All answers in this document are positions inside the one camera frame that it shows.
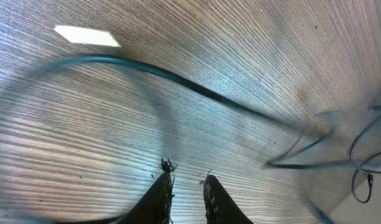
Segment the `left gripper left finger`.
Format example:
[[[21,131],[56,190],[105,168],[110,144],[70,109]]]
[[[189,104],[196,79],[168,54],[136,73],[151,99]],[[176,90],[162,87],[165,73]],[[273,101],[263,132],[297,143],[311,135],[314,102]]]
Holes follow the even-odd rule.
[[[157,178],[140,201],[128,214],[121,217],[118,221],[115,221],[115,223],[172,223],[171,205],[172,199],[175,196],[172,193],[172,189],[175,177],[171,177],[171,173],[175,171],[176,166],[174,166],[169,159],[161,159],[161,169],[163,173]]]

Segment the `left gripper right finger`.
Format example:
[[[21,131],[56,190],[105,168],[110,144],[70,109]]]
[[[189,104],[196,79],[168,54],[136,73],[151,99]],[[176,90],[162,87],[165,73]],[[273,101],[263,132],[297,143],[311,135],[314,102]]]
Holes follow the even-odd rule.
[[[207,224],[253,224],[240,210],[216,176],[208,171],[203,185]]]

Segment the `black USB cable blue plug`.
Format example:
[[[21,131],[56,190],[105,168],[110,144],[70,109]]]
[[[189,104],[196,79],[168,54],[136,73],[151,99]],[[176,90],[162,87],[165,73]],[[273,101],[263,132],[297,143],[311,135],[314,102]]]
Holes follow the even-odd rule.
[[[254,223],[313,222],[293,175],[264,165],[300,130],[127,58],[15,60],[0,70],[0,221],[122,215],[169,159],[175,223],[201,220],[205,172]]]

